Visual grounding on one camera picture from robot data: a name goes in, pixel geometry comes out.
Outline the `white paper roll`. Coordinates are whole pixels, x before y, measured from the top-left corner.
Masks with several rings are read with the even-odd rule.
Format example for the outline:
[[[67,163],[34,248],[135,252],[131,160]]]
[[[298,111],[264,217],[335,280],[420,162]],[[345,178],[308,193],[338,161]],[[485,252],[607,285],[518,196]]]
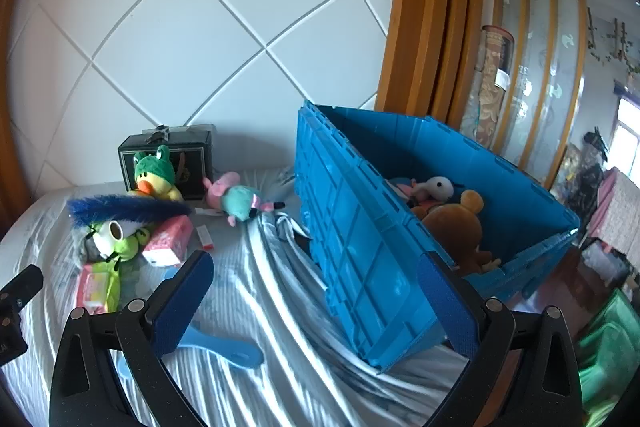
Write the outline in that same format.
[[[112,254],[124,255],[130,251],[129,237],[134,227],[128,221],[105,221],[92,227],[92,239],[102,258]]]

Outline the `light blue plastic brush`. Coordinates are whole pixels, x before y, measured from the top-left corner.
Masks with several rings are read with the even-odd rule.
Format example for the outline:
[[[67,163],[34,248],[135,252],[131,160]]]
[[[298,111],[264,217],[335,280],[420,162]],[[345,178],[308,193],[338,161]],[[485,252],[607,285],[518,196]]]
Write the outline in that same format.
[[[213,353],[240,369],[256,369],[265,360],[262,349],[254,343],[204,334],[193,324],[186,328],[174,351],[186,348]]]

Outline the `white goose plush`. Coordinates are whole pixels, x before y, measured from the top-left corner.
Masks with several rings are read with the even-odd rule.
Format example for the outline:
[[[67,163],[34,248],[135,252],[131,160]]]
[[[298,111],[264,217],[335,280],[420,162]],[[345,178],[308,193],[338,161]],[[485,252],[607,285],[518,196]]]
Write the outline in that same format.
[[[454,184],[444,176],[432,176],[425,182],[413,180],[410,194],[417,202],[448,202],[454,195]]]

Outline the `pink green wipes pack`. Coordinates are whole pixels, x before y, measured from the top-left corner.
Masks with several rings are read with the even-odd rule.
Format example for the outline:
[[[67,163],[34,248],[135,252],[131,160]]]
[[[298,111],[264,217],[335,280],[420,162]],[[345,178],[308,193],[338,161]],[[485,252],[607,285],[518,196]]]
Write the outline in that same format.
[[[90,314],[115,312],[120,298],[119,263],[117,260],[87,263],[80,271],[76,291],[76,307]]]

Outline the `yellow duck plush green hat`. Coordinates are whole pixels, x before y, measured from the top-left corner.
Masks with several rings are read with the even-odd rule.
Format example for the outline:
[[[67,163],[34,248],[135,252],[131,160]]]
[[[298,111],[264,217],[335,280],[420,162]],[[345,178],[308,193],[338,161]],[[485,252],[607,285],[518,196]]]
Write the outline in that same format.
[[[153,154],[134,154],[134,188],[128,192],[129,195],[182,202],[176,181],[167,145],[160,145]]]

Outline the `green frog plush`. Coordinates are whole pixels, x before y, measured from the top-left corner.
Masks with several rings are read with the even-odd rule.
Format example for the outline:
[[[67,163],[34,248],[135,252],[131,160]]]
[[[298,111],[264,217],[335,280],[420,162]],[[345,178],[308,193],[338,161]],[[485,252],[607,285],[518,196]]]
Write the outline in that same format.
[[[137,256],[138,252],[141,248],[143,248],[147,243],[149,243],[151,237],[151,231],[147,227],[136,228],[134,233],[129,237],[130,240],[130,251],[124,255],[112,254],[110,257],[104,259],[99,254],[99,251],[96,249],[96,245],[93,243],[92,239],[92,228],[89,230],[89,233],[86,235],[86,239],[93,245],[94,249],[98,251],[98,254],[101,259],[104,261],[112,261],[114,259],[120,260],[122,262],[127,262],[134,257]]]

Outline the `brown bear plush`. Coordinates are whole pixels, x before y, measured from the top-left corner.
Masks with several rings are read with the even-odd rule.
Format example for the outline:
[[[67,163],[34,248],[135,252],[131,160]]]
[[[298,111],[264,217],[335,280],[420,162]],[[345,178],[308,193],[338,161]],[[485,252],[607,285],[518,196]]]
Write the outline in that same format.
[[[490,251],[480,250],[483,229],[478,214],[483,208],[482,196],[465,190],[460,202],[438,206],[422,219],[424,227],[454,262],[459,277],[487,273],[501,265]]]

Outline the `pink tissue pack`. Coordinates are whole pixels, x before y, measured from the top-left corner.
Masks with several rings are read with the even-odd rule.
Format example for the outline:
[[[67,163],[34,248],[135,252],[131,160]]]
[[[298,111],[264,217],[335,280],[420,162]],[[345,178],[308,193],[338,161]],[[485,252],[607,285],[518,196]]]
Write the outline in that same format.
[[[186,257],[193,225],[186,216],[176,216],[163,222],[151,235],[142,251],[144,259],[154,267],[181,265]]]

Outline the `pink pig plush teal dress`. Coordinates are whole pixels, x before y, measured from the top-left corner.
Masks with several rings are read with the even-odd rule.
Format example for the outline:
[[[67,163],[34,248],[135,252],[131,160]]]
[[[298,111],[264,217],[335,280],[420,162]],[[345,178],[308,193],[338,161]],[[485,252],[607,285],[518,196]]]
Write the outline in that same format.
[[[224,173],[215,181],[204,178],[202,184],[206,205],[223,213],[232,227],[257,217],[259,213],[285,207],[284,202],[264,199],[256,188],[243,185],[239,173],[234,171]]]

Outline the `red white medicine box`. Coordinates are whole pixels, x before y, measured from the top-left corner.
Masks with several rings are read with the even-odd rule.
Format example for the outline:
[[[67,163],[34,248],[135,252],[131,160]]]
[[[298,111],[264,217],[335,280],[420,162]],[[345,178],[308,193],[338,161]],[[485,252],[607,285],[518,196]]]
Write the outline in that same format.
[[[212,236],[210,236],[206,225],[199,225],[196,228],[196,233],[198,233],[198,239],[200,240],[201,246],[204,251],[212,251],[215,248]]]

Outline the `blue plastic storage crate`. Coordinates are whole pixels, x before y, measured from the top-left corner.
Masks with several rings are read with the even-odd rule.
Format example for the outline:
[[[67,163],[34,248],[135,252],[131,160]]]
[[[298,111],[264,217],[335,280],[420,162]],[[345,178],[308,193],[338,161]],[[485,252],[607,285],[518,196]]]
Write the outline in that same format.
[[[381,372],[445,337],[416,274],[437,243],[390,181],[446,176],[483,197],[480,246],[500,260],[471,277],[484,297],[532,295],[580,225],[509,161],[430,117],[305,103],[295,174],[329,311],[356,355]]]

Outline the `black gift box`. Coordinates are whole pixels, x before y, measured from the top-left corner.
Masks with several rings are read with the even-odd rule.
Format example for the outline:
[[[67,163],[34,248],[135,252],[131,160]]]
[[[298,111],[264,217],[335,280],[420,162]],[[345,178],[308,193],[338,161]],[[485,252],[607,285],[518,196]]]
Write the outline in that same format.
[[[213,178],[213,126],[157,126],[140,134],[129,135],[117,149],[120,169],[128,191],[134,188],[134,154],[153,154],[160,145],[167,145],[170,161],[176,172],[176,187],[184,200],[204,198],[204,178]]]

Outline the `blue feather duster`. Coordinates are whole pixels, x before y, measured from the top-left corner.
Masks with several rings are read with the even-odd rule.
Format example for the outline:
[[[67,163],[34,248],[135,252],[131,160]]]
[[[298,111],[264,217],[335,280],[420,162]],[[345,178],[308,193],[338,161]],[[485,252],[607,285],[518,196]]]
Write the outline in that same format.
[[[70,199],[67,208],[75,227],[108,221],[163,222],[177,216],[190,216],[192,212],[184,202],[114,194]]]

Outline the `green plastic bag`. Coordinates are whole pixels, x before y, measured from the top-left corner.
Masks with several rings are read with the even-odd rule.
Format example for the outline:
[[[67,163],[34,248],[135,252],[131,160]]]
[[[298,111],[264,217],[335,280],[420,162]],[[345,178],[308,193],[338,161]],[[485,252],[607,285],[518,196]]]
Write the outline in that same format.
[[[639,366],[639,315],[615,289],[576,341],[582,408],[591,415],[620,399]]]

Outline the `rolled patterned carpet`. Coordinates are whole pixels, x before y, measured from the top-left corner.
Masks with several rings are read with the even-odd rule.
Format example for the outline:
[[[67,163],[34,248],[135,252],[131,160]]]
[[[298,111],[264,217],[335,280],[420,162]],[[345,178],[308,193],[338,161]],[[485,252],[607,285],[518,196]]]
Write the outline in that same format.
[[[514,37],[510,31],[496,25],[485,25],[482,31],[482,46],[460,130],[478,144],[490,147],[511,83]]]

